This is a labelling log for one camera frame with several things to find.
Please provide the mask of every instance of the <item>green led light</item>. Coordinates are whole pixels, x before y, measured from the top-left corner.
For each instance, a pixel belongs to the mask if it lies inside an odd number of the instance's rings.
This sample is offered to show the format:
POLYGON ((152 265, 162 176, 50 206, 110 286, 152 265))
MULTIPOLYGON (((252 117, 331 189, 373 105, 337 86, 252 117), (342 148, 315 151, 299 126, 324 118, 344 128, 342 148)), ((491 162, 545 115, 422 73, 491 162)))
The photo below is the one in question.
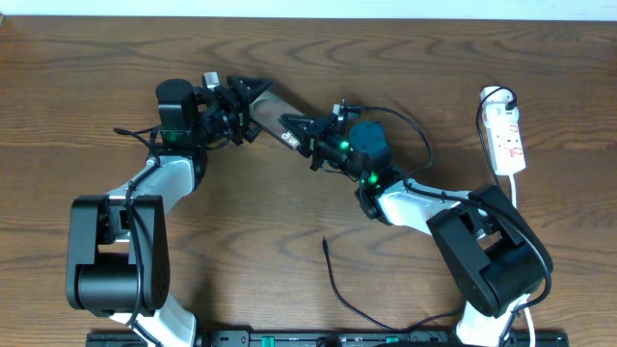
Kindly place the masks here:
POLYGON ((375 184, 377 183, 377 179, 378 179, 377 174, 374 173, 368 178, 368 183, 375 184))
POLYGON ((174 142, 175 139, 177 138, 177 134, 175 133, 175 131, 169 131, 165 135, 166 135, 165 137, 167 138, 167 141, 169 142, 174 142))

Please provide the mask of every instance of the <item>white wall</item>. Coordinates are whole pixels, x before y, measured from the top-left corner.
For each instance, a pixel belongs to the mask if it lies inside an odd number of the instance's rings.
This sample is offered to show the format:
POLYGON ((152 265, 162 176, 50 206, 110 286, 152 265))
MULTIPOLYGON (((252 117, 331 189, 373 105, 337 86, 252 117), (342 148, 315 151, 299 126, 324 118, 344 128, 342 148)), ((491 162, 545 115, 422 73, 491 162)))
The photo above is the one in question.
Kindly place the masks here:
POLYGON ((617 20, 617 0, 0 0, 4 14, 617 20))

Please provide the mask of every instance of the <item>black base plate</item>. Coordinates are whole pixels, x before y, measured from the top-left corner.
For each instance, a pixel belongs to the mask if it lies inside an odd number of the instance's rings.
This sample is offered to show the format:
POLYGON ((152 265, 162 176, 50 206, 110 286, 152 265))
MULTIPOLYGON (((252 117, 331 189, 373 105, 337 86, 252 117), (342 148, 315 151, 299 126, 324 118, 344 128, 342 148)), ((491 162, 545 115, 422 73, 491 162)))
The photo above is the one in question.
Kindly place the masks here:
MULTIPOLYGON (((507 347, 529 346, 528 333, 512 333, 507 347)), ((394 333, 249 333, 245 331, 214 331, 208 334, 211 347, 328 347, 329 341, 340 341, 341 347, 372 347, 394 341, 409 341, 409 346, 465 346, 452 342, 450 331, 418 330, 410 334, 394 333)), ((88 334, 86 347, 147 347, 135 334, 88 334)), ((569 347, 565 333, 536 333, 537 347, 569 347)))

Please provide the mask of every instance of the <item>white power strip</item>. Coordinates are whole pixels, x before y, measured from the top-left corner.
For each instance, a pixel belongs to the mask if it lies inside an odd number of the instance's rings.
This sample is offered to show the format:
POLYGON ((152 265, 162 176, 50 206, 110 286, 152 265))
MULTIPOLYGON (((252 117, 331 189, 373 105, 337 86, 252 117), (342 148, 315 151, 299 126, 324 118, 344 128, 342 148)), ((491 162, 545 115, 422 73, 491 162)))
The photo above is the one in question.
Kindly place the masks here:
MULTIPOLYGON (((487 87, 480 94, 486 95, 498 87, 487 87)), ((486 127, 493 169, 498 175, 512 175, 525 168, 523 143, 519 131, 519 108, 506 110, 513 99, 512 93, 500 90, 489 96, 482 105, 482 121, 486 127)))

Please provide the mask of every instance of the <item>black motor joint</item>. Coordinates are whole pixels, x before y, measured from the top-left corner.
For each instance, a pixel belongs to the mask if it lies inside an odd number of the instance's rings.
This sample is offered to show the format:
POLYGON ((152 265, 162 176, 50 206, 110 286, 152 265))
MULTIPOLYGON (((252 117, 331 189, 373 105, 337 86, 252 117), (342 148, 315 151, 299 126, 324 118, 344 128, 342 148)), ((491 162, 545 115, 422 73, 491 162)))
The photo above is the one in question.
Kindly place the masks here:
POLYGON ((260 128, 251 127, 249 105, 272 85, 268 79, 240 76, 228 76, 228 87, 209 85, 205 75, 202 83, 203 87, 194 87, 189 81, 170 79, 156 88, 161 155, 191 158, 195 188, 205 174, 207 149, 224 147, 228 141, 240 146, 243 140, 255 140, 260 128), (223 139, 217 147, 208 147, 223 139))
POLYGON ((299 152, 311 157, 312 170, 317 171, 328 163, 357 179, 356 197, 362 211, 368 218, 387 224, 376 199, 400 174, 392 164, 384 128, 376 121, 362 121, 354 124, 346 137, 347 121, 359 117, 360 112, 345 107, 344 102, 341 104, 339 114, 327 118, 283 115, 281 123, 300 141, 299 152))

